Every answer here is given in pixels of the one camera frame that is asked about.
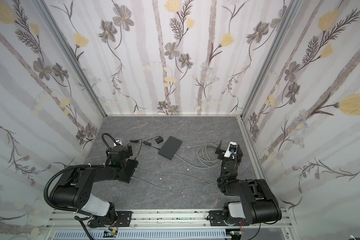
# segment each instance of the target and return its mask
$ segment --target gray marble tabletop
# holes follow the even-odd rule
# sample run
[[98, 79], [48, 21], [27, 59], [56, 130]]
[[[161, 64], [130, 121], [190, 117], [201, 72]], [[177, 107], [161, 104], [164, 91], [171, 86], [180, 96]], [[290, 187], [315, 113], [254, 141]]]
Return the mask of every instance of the gray marble tabletop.
[[[123, 145], [135, 139], [147, 140], [162, 136], [165, 141], [169, 136], [176, 137], [183, 141], [176, 154], [196, 166], [202, 166], [196, 157], [196, 147], [189, 148], [188, 146], [206, 142], [219, 144], [222, 140], [222, 148], [226, 148], [228, 143], [233, 141], [240, 145], [244, 153], [238, 170], [238, 179], [256, 177], [235, 117], [106, 117], [98, 132], [85, 163], [103, 164], [106, 161], [106, 146], [101, 140], [103, 132], [120, 137]], [[139, 151], [140, 143], [130, 145], [134, 153], [131, 158], [134, 159]], [[163, 143], [159, 145], [153, 143], [152, 146], [160, 148], [162, 145]], [[157, 152], [158, 150], [154, 148], [142, 145], [136, 159], [139, 161], [138, 168], [151, 172], [183, 173], [212, 183], [177, 190], [162, 190], [137, 179], [131, 179], [129, 184], [103, 181], [94, 183], [92, 193], [103, 200], [113, 202], [116, 209], [217, 209], [221, 208], [225, 202], [240, 200], [239, 197], [223, 195], [217, 188], [219, 166], [197, 169], [177, 157], [168, 160]], [[217, 159], [213, 147], [208, 147], [207, 152], [211, 159]], [[151, 174], [139, 170], [135, 171], [134, 176], [164, 188], [201, 183], [185, 176]]]

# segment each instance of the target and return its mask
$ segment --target wallpaper wall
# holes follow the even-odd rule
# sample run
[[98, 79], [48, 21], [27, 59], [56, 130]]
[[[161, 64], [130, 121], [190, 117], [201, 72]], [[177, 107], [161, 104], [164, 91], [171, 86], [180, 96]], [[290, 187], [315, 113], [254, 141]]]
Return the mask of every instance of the wallpaper wall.
[[286, 0], [46, 0], [108, 114], [240, 114]]
[[82, 163], [102, 117], [31, 1], [0, 1], [0, 239], [39, 239], [49, 178]]
[[245, 120], [299, 239], [360, 237], [360, 1], [302, 2]]

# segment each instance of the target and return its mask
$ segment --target floral wallpaper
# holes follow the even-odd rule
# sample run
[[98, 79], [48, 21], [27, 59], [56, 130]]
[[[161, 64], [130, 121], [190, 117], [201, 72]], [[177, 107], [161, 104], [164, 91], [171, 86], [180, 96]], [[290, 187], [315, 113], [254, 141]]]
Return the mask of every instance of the floral wallpaper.
[[107, 114], [241, 114], [285, 0], [46, 0]]
[[245, 121], [299, 239], [360, 238], [360, 1], [301, 3]]
[[0, 239], [39, 239], [45, 183], [84, 161], [101, 122], [33, 3], [0, 0]]

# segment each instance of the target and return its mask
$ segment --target coiled gray cable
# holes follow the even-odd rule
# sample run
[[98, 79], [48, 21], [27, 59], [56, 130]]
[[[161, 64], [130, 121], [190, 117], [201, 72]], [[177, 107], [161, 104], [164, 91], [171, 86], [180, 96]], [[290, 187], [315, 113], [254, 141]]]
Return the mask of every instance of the coiled gray cable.
[[[204, 143], [202, 145], [196, 145], [196, 146], [190, 146], [189, 148], [191, 147], [197, 147], [196, 149], [196, 156], [197, 156], [197, 159], [205, 166], [205, 167], [198, 167], [198, 166], [195, 166], [195, 165], [192, 165], [190, 164], [189, 162], [187, 162], [186, 160], [182, 159], [182, 157], [178, 156], [175, 154], [176, 157], [180, 158], [180, 160], [182, 160], [183, 162], [185, 162], [186, 164], [188, 164], [189, 166], [191, 167], [195, 167], [195, 168], [212, 168], [212, 167], [217, 167], [217, 166], [220, 166], [222, 160], [220, 159], [216, 159], [216, 160], [211, 160], [210, 157], [208, 156], [207, 152], [206, 152], [206, 147], [207, 146], [211, 146], [211, 147], [214, 147], [216, 148], [217, 145], [214, 144], [213, 142], [207, 142], [207, 143]], [[199, 156], [199, 150], [202, 150], [202, 157]]]
[[135, 167], [135, 169], [136, 169], [136, 170], [139, 170], [139, 171], [142, 171], [142, 172], [148, 172], [148, 173], [153, 173], [153, 174], [171, 174], [171, 175], [181, 175], [181, 176], [190, 177], [190, 178], [193, 178], [193, 179], [196, 179], [196, 180], [202, 181], [202, 182], [211, 183], [210, 181], [204, 181], [204, 180], [198, 179], [197, 177], [192, 177], [192, 176], [189, 176], [189, 175], [186, 175], [186, 174], [182, 174], [182, 173], [175, 173], [175, 172], [168, 172], [168, 173], [162, 173], [162, 172], [150, 172], [150, 171], [146, 171], [146, 170], [143, 170], [143, 169], [139, 169], [139, 168], [137, 168], [137, 167]]
[[192, 187], [192, 186], [208, 185], [208, 184], [210, 184], [210, 183], [208, 183], [208, 182], [203, 182], [203, 183], [192, 184], [192, 185], [187, 185], [187, 186], [183, 186], [183, 187], [164, 188], [164, 187], [156, 186], [156, 185], [154, 185], [154, 184], [152, 184], [152, 183], [150, 183], [150, 182], [147, 182], [147, 181], [145, 181], [145, 180], [143, 180], [143, 179], [139, 179], [139, 178], [134, 177], [134, 176], [132, 176], [131, 178], [137, 179], [137, 180], [140, 180], [140, 181], [143, 181], [143, 182], [145, 182], [145, 183], [147, 183], [147, 184], [149, 184], [149, 185], [151, 185], [151, 186], [153, 186], [153, 187], [157, 187], [158, 189], [162, 189], [162, 190], [175, 190], [175, 189], [181, 189], [181, 188], [185, 188], [185, 187]]

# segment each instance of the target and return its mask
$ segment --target table surface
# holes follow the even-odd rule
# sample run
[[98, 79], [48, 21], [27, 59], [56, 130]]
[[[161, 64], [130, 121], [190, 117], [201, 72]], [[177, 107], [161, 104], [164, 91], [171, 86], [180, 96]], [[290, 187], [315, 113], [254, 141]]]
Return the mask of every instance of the table surface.
[[[106, 146], [101, 140], [101, 134], [107, 132], [113, 137], [120, 137], [123, 145], [129, 140], [162, 136], [164, 141], [169, 136], [183, 141], [176, 154], [195, 166], [203, 166], [197, 159], [196, 147], [206, 142], [219, 144], [226, 149], [230, 141], [240, 145], [244, 155], [238, 169], [238, 179], [254, 179], [255, 173], [244, 144], [238, 122], [235, 117], [106, 117], [98, 135], [88, 153], [85, 163], [103, 164], [106, 161]], [[154, 140], [152, 146], [160, 148], [164, 142], [157, 145]], [[140, 143], [131, 143], [132, 159], [137, 155]], [[197, 185], [182, 189], [162, 190], [147, 183], [131, 179], [129, 184], [119, 181], [95, 182], [92, 194], [100, 199], [113, 202], [116, 209], [218, 209], [224, 203], [239, 201], [239, 197], [225, 196], [216, 185], [220, 174], [220, 166], [208, 169], [197, 169], [181, 161], [177, 157], [168, 160], [158, 153], [158, 150], [142, 145], [137, 161], [140, 169], [155, 173], [182, 173], [210, 181], [209, 185]], [[214, 147], [207, 147], [210, 159], [217, 159]], [[163, 188], [176, 188], [191, 184], [202, 183], [182, 175], [152, 174], [136, 170], [134, 177], [146, 180]]]

